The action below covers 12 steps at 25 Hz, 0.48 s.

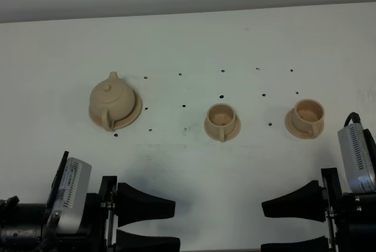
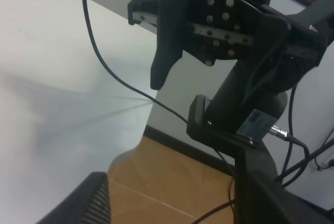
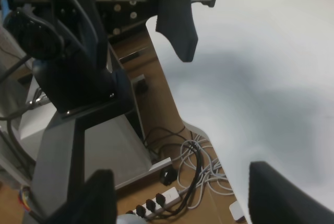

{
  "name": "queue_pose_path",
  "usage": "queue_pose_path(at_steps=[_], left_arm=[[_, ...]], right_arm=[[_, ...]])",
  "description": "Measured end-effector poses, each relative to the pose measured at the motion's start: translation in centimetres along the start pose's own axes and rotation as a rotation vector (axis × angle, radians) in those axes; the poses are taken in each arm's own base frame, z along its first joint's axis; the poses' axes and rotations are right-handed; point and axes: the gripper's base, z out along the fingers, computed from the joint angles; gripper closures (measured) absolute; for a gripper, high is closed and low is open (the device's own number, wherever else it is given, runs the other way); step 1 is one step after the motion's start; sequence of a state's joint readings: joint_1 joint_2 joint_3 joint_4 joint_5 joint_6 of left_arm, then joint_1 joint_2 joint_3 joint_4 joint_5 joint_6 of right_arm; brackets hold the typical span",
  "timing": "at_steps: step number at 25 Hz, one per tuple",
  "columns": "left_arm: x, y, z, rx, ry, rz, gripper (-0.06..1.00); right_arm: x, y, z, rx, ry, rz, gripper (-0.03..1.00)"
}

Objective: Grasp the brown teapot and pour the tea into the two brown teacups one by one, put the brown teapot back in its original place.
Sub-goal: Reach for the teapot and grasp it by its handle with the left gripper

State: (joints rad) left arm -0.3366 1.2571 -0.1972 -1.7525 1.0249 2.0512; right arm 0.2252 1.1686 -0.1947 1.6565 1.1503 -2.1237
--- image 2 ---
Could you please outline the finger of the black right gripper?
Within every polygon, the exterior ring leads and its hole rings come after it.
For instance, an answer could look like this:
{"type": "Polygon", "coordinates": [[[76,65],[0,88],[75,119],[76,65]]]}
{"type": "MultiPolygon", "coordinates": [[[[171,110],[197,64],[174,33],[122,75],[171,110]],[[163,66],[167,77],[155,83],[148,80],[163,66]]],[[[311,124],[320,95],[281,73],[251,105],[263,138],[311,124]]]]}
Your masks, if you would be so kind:
{"type": "Polygon", "coordinates": [[[271,0],[270,7],[287,15],[292,20],[318,33],[325,49],[318,54],[317,64],[333,42],[333,0],[271,0]]]}

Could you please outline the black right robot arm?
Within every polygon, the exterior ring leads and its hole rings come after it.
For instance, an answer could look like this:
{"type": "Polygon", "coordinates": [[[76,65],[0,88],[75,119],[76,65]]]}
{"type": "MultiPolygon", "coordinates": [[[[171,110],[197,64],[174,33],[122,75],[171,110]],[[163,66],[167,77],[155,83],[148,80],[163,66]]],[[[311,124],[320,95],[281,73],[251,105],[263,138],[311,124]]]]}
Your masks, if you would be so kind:
{"type": "Polygon", "coordinates": [[[235,160],[235,223],[333,223],[281,184],[314,155],[279,174],[263,143],[266,134],[281,133],[275,123],[287,106],[287,91],[320,64],[333,42],[333,0],[317,0],[292,15],[269,2],[131,0],[128,22],[157,28],[154,90],[184,52],[207,65],[236,61],[212,98],[195,97],[186,129],[193,140],[235,160]]]}

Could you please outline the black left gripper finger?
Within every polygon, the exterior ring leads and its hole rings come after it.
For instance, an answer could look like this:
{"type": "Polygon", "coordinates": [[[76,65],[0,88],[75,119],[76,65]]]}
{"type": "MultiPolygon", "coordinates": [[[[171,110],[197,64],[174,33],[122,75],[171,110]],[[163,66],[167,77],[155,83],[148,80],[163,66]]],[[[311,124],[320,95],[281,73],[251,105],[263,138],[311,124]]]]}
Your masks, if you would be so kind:
{"type": "Polygon", "coordinates": [[[93,172],[38,223],[110,223],[108,176],[93,172]]]}

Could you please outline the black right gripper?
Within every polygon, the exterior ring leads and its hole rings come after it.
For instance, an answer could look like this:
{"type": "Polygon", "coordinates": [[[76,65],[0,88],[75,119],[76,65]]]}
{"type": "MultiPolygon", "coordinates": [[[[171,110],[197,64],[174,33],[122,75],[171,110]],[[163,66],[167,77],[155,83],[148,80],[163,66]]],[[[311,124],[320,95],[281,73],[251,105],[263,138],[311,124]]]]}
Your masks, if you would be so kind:
{"type": "Polygon", "coordinates": [[[131,0],[128,21],[157,28],[150,87],[160,90],[173,65],[187,52],[203,62],[288,59],[282,23],[262,6],[270,0],[131,0]]]}

